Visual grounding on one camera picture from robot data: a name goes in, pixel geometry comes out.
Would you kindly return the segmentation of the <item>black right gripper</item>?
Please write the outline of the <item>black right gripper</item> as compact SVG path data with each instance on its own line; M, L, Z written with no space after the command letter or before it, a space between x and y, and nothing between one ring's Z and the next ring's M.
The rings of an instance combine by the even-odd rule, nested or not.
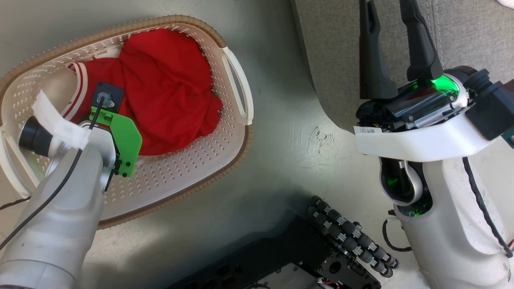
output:
M359 1L360 99L358 126L396 133L447 120L468 106L469 93L457 77L444 73L429 28L416 0L400 0L409 42L413 81L398 90L388 75L379 40L381 25L373 0Z

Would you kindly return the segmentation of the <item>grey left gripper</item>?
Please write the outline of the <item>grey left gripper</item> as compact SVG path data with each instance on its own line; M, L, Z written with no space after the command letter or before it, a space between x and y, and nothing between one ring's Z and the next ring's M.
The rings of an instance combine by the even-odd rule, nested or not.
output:
M49 159L49 165L45 170L47 176L57 167L71 146L46 131L35 116L31 116L22 127L18 142L20 148L31 151L39 156ZM103 189L109 187L114 168L118 161L118 149L110 131L95 126L90 135L90 144L95 147L102 156L103 169L100 176L100 186Z

